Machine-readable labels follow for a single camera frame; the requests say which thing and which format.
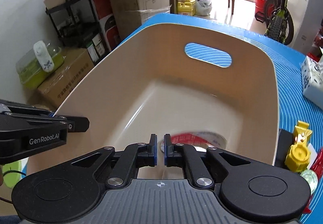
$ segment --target floor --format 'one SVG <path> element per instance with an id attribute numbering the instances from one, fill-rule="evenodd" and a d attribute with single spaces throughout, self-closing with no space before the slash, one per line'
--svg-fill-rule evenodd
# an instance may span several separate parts
<path id="1" fill-rule="evenodd" d="M 235 0 L 234 14 L 231 15 L 231 4 L 228 8 L 228 0 L 211 0 L 212 11 L 209 16 L 200 17 L 226 23 L 231 26 L 250 30 L 259 34 L 264 34 L 266 24 L 255 19 L 255 4 L 247 0 Z"/>

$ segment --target black round disc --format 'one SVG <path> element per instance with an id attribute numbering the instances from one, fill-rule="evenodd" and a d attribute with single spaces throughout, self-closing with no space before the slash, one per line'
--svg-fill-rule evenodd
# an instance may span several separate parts
<path id="1" fill-rule="evenodd" d="M 100 196 L 93 173 L 78 166 L 58 165 L 34 173 L 12 190 L 18 215 L 36 223 L 73 220 L 91 210 Z"/>
<path id="2" fill-rule="evenodd" d="M 233 167 L 220 188 L 223 204 L 254 222 L 280 223 L 298 218 L 310 196 L 307 182 L 288 170 L 259 165 Z"/>

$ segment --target red box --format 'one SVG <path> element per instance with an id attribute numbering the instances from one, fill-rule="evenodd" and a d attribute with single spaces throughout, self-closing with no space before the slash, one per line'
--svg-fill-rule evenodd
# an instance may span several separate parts
<path id="1" fill-rule="evenodd" d="M 110 51 L 121 42 L 110 0 L 93 0 L 104 39 Z"/>

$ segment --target beige plastic basket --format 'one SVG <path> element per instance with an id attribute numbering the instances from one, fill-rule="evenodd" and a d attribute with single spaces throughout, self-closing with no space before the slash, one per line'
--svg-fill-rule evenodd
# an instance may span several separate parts
<path id="1" fill-rule="evenodd" d="M 189 57 L 187 43 L 227 52 L 223 68 Z M 259 48 L 232 36 L 178 24 L 149 26 L 98 64 L 74 89 L 57 114 L 86 116 L 86 133 L 68 134 L 65 146 L 30 157 L 36 172 L 103 146 L 117 151 L 148 142 L 151 133 L 209 131 L 223 136 L 226 149 L 268 164 L 278 140 L 278 93 L 272 61 Z M 139 171 L 160 178 L 158 166 Z"/>

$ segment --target bicycle tire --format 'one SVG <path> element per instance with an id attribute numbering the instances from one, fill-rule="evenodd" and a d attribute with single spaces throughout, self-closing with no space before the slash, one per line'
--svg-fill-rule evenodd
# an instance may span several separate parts
<path id="1" fill-rule="evenodd" d="M 288 24 L 288 36 L 286 37 L 284 44 L 288 45 L 292 42 L 294 38 L 294 23 L 293 23 L 292 16 L 290 15 L 290 12 L 288 10 L 286 10 L 285 19 Z"/>
<path id="2" fill-rule="evenodd" d="M 268 15 L 268 8 L 271 5 L 275 6 L 275 0 L 266 0 L 266 2 L 264 3 L 264 18 L 265 18 L 267 27 L 269 25 L 270 16 L 271 16 L 271 15 Z"/>
<path id="3" fill-rule="evenodd" d="M 270 21 L 269 32 L 267 35 L 268 38 L 271 38 L 277 42 L 280 42 L 283 20 L 284 19 L 282 17 L 275 16 Z"/>

